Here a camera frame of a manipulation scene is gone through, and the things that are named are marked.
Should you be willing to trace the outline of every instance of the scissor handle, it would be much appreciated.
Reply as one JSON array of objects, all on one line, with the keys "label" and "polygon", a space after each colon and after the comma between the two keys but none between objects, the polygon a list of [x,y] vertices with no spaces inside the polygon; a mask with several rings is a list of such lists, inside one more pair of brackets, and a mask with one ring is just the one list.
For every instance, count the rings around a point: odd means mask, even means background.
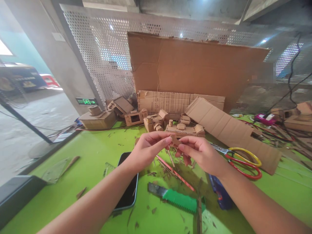
[{"label": "scissor handle", "polygon": [[[260,179],[260,178],[262,177],[262,172],[260,171],[260,169],[259,169],[258,167],[254,166],[254,165],[251,165],[250,163],[241,161],[241,160],[239,160],[239,159],[233,158],[233,157],[231,157],[231,156],[228,155],[228,154],[226,154],[225,156],[229,159],[229,161],[228,161],[229,164],[231,164],[232,167],[234,167],[236,170],[238,170],[240,173],[242,173],[242,174],[243,174],[244,176],[246,176],[247,178],[254,179],[254,180],[258,180],[258,179]],[[236,161],[236,162],[238,162],[238,163],[240,163],[240,164],[244,164],[244,165],[246,165],[246,166],[248,166],[248,167],[251,167],[251,168],[255,169],[255,170],[258,172],[258,174],[255,175],[255,176],[246,174],[246,173],[242,172],[240,169],[238,169],[238,167],[235,166],[234,163],[233,163],[232,161]]]},{"label": "scissor handle", "polygon": [[240,159],[242,159],[243,161],[253,165],[253,166],[256,166],[256,167],[261,167],[262,166],[262,163],[261,161],[257,158],[257,156],[255,156],[252,152],[250,152],[249,150],[246,150],[246,149],[243,149],[243,148],[239,148],[239,147],[232,147],[232,148],[229,148],[229,150],[241,150],[241,151],[244,151],[246,152],[247,154],[249,154],[251,157],[253,157],[257,163],[253,163],[251,161],[249,161],[248,159],[244,158],[243,156],[240,156],[238,153],[235,153],[235,156],[239,157]]}]

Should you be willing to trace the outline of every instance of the exit sign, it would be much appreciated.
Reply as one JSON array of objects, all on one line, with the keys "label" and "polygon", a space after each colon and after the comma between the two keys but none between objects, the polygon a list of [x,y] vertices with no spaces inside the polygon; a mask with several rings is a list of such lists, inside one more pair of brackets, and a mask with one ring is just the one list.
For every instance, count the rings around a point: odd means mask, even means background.
[{"label": "exit sign", "polygon": [[86,106],[96,106],[97,100],[95,98],[76,98],[79,105],[86,105]]}]

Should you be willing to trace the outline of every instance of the person's left hand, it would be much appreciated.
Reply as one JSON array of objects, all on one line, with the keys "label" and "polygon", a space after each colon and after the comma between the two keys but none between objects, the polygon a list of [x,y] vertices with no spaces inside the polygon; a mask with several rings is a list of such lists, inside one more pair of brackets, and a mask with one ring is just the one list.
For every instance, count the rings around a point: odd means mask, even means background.
[{"label": "person's left hand", "polygon": [[161,150],[169,149],[170,135],[174,134],[161,131],[143,133],[125,163],[139,173],[152,163]]}]

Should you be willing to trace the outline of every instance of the forearm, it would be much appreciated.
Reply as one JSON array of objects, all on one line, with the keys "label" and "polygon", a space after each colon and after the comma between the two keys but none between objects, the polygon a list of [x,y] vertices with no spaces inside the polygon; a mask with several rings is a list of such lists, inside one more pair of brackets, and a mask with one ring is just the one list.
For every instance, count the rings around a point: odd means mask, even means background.
[{"label": "forearm", "polygon": [[310,233],[311,229],[234,168],[219,180],[256,233]]},{"label": "forearm", "polygon": [[122,163],[39,233],[98,233],[135,174]]}]

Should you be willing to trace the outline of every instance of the hand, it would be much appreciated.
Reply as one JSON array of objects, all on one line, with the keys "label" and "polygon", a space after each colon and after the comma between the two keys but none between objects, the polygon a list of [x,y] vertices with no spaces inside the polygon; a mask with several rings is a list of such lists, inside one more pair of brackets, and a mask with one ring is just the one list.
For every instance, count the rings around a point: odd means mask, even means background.
[{"label": "hand", "polygon": [[142,134],[132,153],[125,161],[136,173],[142,171],[152,163],[160,151],[164,148],[169,149],[169,144],[172,141],[170,135],[173,135],[173,133],[160,131]]},{"label": "hand", "polygon": [[183,152],[183,159],[186,166],[191,164],[193,158],[197,164],[207,173],[216,177],[221,176],[229,167],[226,160],[210,145],[203,137],[185,136],[179,141],[176,157]]}]

